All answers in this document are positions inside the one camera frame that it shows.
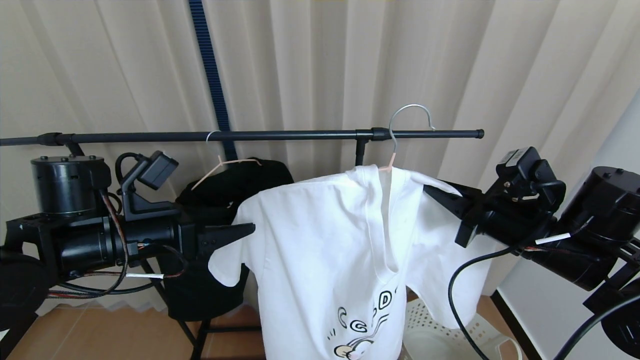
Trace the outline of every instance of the tile floor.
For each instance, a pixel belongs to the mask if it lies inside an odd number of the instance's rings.
[[[513,336],[488,297],[478,303],[478,313],[500,332]],[[259,325],[257,313],[245,306],[214,319],[213,326]],[[199,323],[189,323],[192,330]],[[59,306],[36,320],[8,360],[140,360],[188,359],[191,344],[175,321],[149,309],[142,313],[123,307],[109,311],[98,307]],[[512,344],[501,348],[503,360],[517,359]],[[210,334],[203,359],[264,359],[259,332]]]

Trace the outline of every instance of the laundry basket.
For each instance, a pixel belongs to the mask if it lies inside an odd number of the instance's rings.
[[[500,345],[512,341],[522,360],[518,343],[496,330],[482,316],[476,314],[467,326],[475,343],[491,360],[502,359]],[[477,354],[459,329],[448,329],[436,322],[422,300],[406,306],[403,349],[399,360],[462,360],[476,359]]]

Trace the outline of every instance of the shirt sleeve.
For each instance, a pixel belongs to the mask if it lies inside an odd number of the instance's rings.
[[[240,281],[241,265],[245,264],[257,279],[262,277],[266,244],[263,221],[256,196],[239,207],[232,225],[254,223],[255,231],[213,252],[209,271],[222,285],[232,287]]]
[[[436,321],[451,329],[458,328],[447,296],[451,275],[467,261],[492,252],[495,243],[478,237],[466,248],[456,244],[460,219],[428,195],[420,200],[416,224],[407,286],[424,301]],[[489,265],[489,261],[474,264],[456,278],[453,301],[464,324],[468,324],[476,313]]]

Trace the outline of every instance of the white label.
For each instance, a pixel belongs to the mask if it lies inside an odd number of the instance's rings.
[[[520,160],[520,158],[524,155],[525,152],[527,152],[527,150],[529,150],[528,147],[523,147],[522,149],[518,149],[518,151],[516,151],[516,154],[509,159],[509,161],[507,161],[507,167],[514,167],[516,166],[516,164],[518,164],[518,160]]]
[[[516,153],[516,151],[517,150],[511,150],[511,151],[507,152],[507,154],[502,158],[502,160],[500,160],[498,165],[504,164],[507,161],[509,161],[509,159],[511,159],[511,157]]]

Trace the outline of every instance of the beige curtain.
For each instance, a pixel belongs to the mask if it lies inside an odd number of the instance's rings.
[[[396,165],[482,189],[509,150],[533,145],[571,188],[640,86],[640,3],[620,1],[206,1],[234,130],[386,126],[404,104],[438,129],[482,140],[401,140]],[[216,129],[185,1],[0,3],[2,136],[46,131]],[[397,129],[426,129],[408,110]],[[240,157],[286,162],[296,180],[353,166],[354,142],[236,143]],[[384,164],[390,143],[367,145]],[[212,165],[204,144],[162,149],[180,161],[157,199]],[[64,153],[2,148],[2,221],[37,211],[28,160]],[[492,264],[490,293],[513,266]],[[152,291],[100,299],[162,305]]]

